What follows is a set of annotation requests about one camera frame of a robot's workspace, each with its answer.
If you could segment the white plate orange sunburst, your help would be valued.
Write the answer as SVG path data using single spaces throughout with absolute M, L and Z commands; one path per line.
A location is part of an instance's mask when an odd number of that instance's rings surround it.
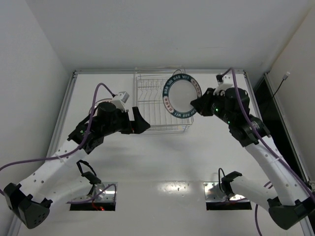
M 101 100 L 96 101 L 94 104 L 93 110 L 97 110 L 97 107 L 99 106 L 100 103 L 111 102 L 111 100 L 112 100 L 111 98 L 105 98 L 105 99 L 101 99 Z

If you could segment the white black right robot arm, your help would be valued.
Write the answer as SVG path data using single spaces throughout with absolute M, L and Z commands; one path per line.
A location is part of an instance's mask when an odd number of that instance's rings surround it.
M 208 88 L 191 101 L 200 115 L 217 116 L 228 125 L 232 137 L 252 155 L 273 186 L 268 190 L 233 171 L 221 178 L 221 192 L 229 197 L 244 196 L 269 212 L 280 228 L 288 230 L 315 210 L 315 198 L 278 155 L 268 128 L 250 114 L 249 103 L 248 93 L 241 88 L 228 88 L 223 95 Z

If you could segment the white plate thin green rim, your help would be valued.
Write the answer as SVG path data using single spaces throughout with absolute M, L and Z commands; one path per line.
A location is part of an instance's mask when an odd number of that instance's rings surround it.
M 183 74 L 184 71 L 180 70 L 180 69 L 177 69 L 174 73 L 173 73 L 173 76 L 174 75 L 177 75 L 177 74 Z

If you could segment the white plate wide green band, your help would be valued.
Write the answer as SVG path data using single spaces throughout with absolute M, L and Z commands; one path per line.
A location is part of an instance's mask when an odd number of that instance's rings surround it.
M 197 113 L 190 103 L 200 98 L 201 95 L 199 83 L 191 75 L 179 73 L 165 82 L 162 101 L 168 113 L 173 117 L 186 119 Z

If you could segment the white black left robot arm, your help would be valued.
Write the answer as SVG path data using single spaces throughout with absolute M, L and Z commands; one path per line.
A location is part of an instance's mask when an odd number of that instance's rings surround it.
M 9 183 L 2 191 L 8 208 L 28 228 L 34 229 L 48 217 L 50 207 L 57 198 L 50 194 L 53 185 L 68 170 L 80 163 L 96 147 L 103 144 L 106 136 L 114 133 L 142 134 L 151 126 L 139 112 L 132 108 L 133 120 L 121 102 L 102 102 L 94 106 L 72 131 L 52 157 L 29 177 L 18 184 Z

